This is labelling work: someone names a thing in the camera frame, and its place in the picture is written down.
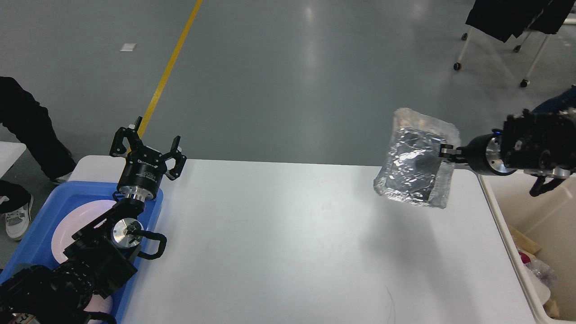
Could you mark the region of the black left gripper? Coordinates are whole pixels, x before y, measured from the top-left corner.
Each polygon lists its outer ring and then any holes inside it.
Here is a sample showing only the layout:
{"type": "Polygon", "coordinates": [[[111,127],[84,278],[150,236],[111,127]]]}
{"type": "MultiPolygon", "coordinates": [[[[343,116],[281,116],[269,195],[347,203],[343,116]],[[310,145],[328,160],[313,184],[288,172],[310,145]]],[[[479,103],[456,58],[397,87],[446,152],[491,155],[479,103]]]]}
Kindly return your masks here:
{"type": "Polygon", "coordinates": [[[138,135],[142,121],[143,117],[138,116],[133,125],[120,127],[115,132],[110,147],[110,156],[126,159],[126,165],[117,184],[117,191],[126,197],[139,195],[144,201],[156,199],[164,174],[170,180],[180,177],[187,156],[183,155],[179,148],[181,140],[179,135],[175,136],[167,153],[149,153],[149,149],[138,135]],[[175,162],[171,169],[168,169],[166,165],[169,160],[175,162]]]}

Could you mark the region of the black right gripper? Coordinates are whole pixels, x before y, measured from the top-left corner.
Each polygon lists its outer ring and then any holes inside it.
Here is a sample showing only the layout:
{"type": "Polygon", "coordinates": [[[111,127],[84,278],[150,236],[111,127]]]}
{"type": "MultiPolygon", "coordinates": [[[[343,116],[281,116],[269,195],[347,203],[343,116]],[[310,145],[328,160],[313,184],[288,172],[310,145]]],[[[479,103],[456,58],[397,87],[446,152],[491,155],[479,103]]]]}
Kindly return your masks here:
{"type": "Polygon", "coordinates": [[[479,175],[508,176],[517,171],[505,166],[500,156],[500,136],[494,133],[473,138],[466,146],[441,144],[439,157],[447,163],[469,165],[479,175]]]}

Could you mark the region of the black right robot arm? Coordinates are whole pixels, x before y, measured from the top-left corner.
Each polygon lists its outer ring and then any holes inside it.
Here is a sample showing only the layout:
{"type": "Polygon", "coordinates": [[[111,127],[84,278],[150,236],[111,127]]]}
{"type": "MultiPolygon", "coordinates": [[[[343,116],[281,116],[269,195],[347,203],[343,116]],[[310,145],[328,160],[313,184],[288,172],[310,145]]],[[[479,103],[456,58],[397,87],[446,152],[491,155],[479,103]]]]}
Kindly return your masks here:
{"type": "Polygon", "coordinates": [[[559,187],[575,173],[575,109],[510,115],[502,129],[473,138],[466,146],[441,144],[440,158],[465,164],[479,175],[535,177],[529,193],[537,197],[559,187]]]}

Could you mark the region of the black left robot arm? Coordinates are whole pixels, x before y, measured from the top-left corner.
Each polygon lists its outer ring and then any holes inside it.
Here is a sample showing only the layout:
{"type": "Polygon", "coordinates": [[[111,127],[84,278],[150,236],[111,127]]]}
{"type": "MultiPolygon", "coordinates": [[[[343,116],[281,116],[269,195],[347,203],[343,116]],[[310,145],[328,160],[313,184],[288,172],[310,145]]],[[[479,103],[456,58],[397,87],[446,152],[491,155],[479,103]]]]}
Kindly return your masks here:
{"type": "Polygon", "coordinates": [[[137,273],[136,258],[156,260],[164,254],[164,234],[146,230],[138,217],[156,199],[162,179],[179,178],[186,164],[176,136],[167,153],[146,146],[139,136],[142,117],[133,127],[119,128],[110,156],[124,158],[117,183],[120,198],[106,212],[72,234],[64,248],[66,261],[51,269],[31,265],[1,285],[1,322],[30,315],[40,324],[115,324],[106,312],[86,311],[93,295],[103,299],[119,291],[137,273]]]}

